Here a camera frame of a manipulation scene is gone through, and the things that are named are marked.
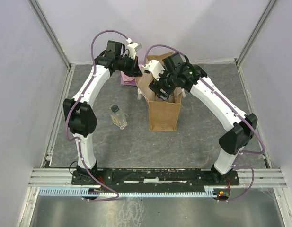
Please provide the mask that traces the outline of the beige canvas tote bag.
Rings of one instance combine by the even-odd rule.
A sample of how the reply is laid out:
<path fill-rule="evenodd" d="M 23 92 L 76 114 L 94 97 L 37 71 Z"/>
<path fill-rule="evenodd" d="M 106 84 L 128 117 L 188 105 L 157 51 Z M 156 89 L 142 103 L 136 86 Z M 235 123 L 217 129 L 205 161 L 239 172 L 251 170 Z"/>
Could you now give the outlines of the beige canvas tote bag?
<path fill-rule="evenodd" d="M 185 91 L 177 87 L 168 100 L 163 101 L 149 88 L 149 84 L 153 81 L 151 74 L 144 73 L 142 77 L 137 77 L 135 80 L 138 87 L 138 99 L 144 97 L 149 106 L 149 130 L 176 131 L 181 101 L 186 96 Z"/>

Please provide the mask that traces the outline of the square glass bottle yellow label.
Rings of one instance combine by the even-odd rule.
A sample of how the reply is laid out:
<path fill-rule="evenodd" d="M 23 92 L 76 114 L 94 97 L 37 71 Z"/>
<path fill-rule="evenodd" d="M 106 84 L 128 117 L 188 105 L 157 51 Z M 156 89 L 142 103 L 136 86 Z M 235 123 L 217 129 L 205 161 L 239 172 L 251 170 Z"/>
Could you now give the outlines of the square glass bottle yellow label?
<path fill-rule="evenodd" d="M 109 108 L 109 114 L 115 125 L 117 125 L 121 130 L 127 126 L 127 121 L 125 114 L 118 105 L 111 105 Z"/>

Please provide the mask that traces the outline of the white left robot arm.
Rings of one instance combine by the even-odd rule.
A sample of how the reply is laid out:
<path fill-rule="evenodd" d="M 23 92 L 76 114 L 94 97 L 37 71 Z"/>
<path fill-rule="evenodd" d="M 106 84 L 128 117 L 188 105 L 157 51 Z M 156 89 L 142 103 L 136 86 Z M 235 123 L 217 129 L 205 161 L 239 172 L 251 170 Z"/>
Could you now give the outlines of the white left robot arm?
<path fill-rule="evenodd" d="M 63 102 L 66 132 L 73 134 L 77 146 L 77 171 L 87 184 L 95 184 L 99 178 L 92 142 L 97 125 L 97 118 L 92 109 L 96 97 L 116 71 L 121 71 L 129 77 L 142 75 L 136 55 L 141 45 L 131 42 L 130 39 L 127 41 L 127 45 L 108 41 L 106 49 L 94 59 L 90 75 L 80 90 L 73 98 L 66 98 Z"/>

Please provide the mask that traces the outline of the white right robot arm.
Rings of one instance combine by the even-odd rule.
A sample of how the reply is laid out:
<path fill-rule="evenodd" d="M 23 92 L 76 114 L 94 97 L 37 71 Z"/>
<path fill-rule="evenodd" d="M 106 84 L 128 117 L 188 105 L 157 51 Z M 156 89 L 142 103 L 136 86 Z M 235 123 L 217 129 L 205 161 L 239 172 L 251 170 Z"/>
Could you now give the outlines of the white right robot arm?
<path fill-rule="evenodd" d="M 256 115 L 246 114 L 237 108 L 200 66 L 191 64 L 187 56 L 181 57 L 177 52 L 163 62 L 147 62 L 142 71 L 152 75 L 149 88 L 162 100 L 166 101 L 176 88 L 184 89 L 202 101 L 220 121 L 226 132 L 219 138 L 221 150 L 211 167 L 211 180 L 217 185 L 223 184 L 239 152 L 255 134 Z"/>

